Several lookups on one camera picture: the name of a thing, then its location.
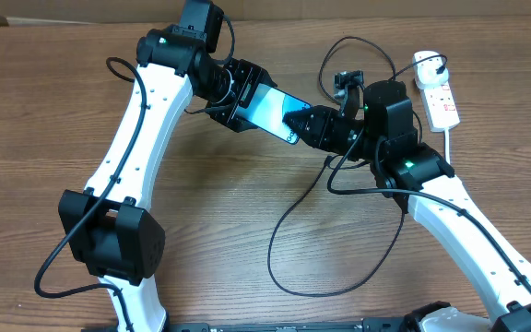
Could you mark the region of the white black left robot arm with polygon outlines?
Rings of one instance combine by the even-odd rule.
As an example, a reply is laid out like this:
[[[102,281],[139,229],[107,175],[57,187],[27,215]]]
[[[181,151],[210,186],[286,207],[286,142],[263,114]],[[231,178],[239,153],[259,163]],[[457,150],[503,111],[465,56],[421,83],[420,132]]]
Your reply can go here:
[[[165,232],[149,211],[160,163],[191,99],[205,100],[204,113],[234,132],[256,127],[237,111],[258,83],[272,80],[247,61],[212,58],[227,22],[213,2],[187,1],[178,24],[139,40],[132,95],[108,152],[85,188],[65,191],[59,202],[63,243],[110,294],[116,331],[169,324],[154,279]]]

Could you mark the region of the black Samsung Galaxy smartphone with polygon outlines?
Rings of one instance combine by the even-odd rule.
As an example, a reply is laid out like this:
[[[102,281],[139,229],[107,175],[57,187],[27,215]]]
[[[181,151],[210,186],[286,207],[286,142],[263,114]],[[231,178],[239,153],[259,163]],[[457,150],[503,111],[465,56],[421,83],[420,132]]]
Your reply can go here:
[[[284,115],[310,107],[311,104],[306,101],[260,83],[249,105],[238,106],[236,114],[267,133],[294,145],[298,143],[299,137],[283,122]]]

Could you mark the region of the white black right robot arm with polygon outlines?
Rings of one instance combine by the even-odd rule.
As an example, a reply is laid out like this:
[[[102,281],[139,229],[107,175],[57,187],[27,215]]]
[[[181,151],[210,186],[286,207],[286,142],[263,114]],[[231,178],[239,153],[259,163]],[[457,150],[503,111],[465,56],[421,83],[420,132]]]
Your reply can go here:
[[[363,117],[326,106],[286,113],[307,145],[342,160],[365,160],[376,181],[362,193],[392,197],[442,245],[482,301],[492,331],[531,331],[531,264],[473,202],[454,168],[418,140],[404,83],[363,90]]]

